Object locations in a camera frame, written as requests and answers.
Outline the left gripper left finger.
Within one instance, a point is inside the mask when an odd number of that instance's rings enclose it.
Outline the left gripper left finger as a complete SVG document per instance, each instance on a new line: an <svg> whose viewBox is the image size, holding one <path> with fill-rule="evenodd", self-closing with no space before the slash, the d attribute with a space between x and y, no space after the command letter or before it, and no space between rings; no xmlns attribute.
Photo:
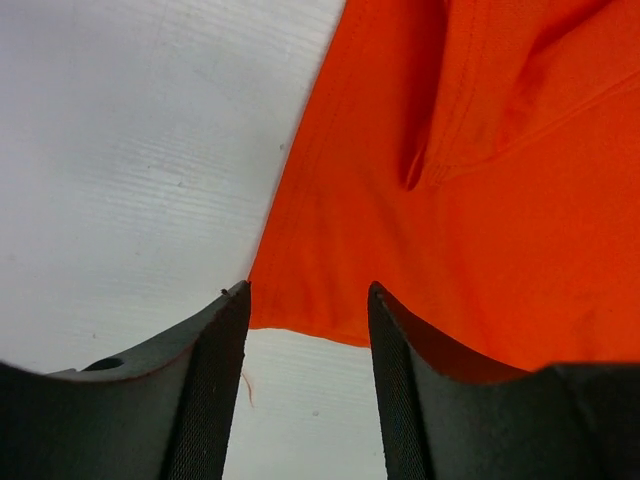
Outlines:
<svg viewBox="0 0 640 480"><path fill-rule="evenodd" d="M82 370L1 367L5 479L219 479L250 319L239 282Z"/></svg>

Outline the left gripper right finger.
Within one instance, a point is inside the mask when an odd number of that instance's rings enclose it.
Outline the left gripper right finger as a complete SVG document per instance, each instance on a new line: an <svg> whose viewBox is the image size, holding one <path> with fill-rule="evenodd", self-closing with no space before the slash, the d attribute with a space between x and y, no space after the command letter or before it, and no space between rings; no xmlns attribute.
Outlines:
<svg viewBox="0 0 640 480"><path fill-rule="evenodd" d="M373 283L368 328L391 479L635 479L639 367L528 372L468 348Z"/></svg>

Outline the orange t-shirt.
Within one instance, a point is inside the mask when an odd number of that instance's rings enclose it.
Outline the orange t-shirt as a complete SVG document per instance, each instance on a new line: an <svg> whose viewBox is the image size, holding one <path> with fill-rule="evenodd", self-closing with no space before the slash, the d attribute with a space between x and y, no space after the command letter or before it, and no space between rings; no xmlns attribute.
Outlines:
<svg viewBox="0 0 640 480"><path fill-rule="evenodd" d="M349 1L250 274L254 329L369 342L378 282L522 368L639 357L639 5Z"/></svg>

